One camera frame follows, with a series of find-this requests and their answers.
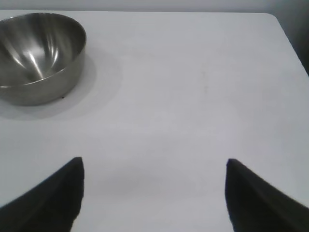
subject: stainless steel bowl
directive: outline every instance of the stainless steel bowl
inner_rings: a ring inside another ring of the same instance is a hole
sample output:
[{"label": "stainless steel bowl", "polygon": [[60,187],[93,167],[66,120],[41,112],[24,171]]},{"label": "stainless steel bowl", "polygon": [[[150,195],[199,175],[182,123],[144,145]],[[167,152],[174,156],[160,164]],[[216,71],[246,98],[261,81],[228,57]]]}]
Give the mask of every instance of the stainless steel bowl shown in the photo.
[{"label": "stainless steel bowl", "polygon": [[80,78],[86,32],[74,19],[33,13],[0,21],[0,97],[37,105],[62,97]]}]

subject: white table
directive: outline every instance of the white table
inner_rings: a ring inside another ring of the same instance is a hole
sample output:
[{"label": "white table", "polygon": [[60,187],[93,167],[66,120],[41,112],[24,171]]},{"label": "white table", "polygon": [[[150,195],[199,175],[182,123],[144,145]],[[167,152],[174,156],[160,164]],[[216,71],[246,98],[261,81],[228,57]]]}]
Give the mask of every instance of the white table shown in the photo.
[{"label": "white table", "polygon": [[228,158],[309,206],[309,79],[275,17],[58,13],[87,32],[84,77],[48,105],[0,103],[0,204],[82,156],[73,232],[232,231]]}]

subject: metal bowl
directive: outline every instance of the metal bowl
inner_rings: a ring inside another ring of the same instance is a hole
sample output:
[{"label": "metal bowl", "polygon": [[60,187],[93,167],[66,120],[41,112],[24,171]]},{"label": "metal bowl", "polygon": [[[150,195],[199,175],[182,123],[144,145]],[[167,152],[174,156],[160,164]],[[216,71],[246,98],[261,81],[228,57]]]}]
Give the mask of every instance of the metal bowl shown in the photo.
[{"label": "metal bowl", "polygon": [[74,19],[33,13],[0,21],[0,97],[37,105],[62,97],[80,78],[86,32]]}]

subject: bowl rim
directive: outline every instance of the bowl rim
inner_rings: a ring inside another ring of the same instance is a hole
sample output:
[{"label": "bowl rim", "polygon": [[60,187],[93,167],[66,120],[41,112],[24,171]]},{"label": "bowl rim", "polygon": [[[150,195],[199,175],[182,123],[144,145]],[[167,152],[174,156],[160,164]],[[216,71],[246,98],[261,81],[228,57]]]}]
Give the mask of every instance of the bowl rim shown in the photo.
[{"label": "bowl rim", "polygon": [[15,19],[15,18],[19,18],[19,17],[23,17],[23,16],[27,16],[27,15],[57,15],[57,16],[60,16],[60,17],[64,17],[64,18],[67,18],[69,20],[72,20],[74,23],[76,23],[82,30],[83,34],[84,34],[84,44],[83,44],[83,47],[82,49],[79,51],[79,53],[76,55],[76,57],[74,59],[72,59],[63,69],[55,72],[54,74],[51,74],[43,79],[40,79],[40,80],[37,80],[37,81],[32,81],[32,82],[29,82],[29,83],[26,83],[26,84],[22,84],[22,85],[14,85],[14,86],[0,86],[0,89],[6,89],[6,88],[14,88],[14,87],[21,87],[21,86],[28,86],[28,85],[32,85],[32,84],[35,84],[35,83],[38,83],[40,81],[44,81],[60,72],[63,72],[64,70],[66,70],[76,59],[78,59],[78,57],[80,56],[80,54],[84,51],[85,47],[86,47],[86,44],[87,44],[87,33],[84,29],[84,27],[82,26],[81,23],[79,23],[76,19],[74,18],[71,18],[69,16],[66,16],[66,15],[63,15],[63,14],[58,14],[58,13],[53,13],[53,12],[32,12],[32,13],[25,13],[25,14],[19,14],[19,15],[16,15],[16,16],[12,16],[12,17],[9,17],[9,18],[6,18],[6,19],[3,19],[3,20],[0,20],[0,23],[3,23],[5,21],[9,21],[9,20],[12,20],[12,19]]}]

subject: gray wall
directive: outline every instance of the gray wall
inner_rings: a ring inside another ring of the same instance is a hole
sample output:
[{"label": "gray wall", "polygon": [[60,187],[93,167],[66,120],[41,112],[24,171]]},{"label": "gray wall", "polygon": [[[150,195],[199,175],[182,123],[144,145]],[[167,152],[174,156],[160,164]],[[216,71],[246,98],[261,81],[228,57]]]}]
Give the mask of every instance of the gray wall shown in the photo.
[{"label": "gray wall", "polygon": [[267,12],[309,68],[309,0],[1,0],[0,9]]}]

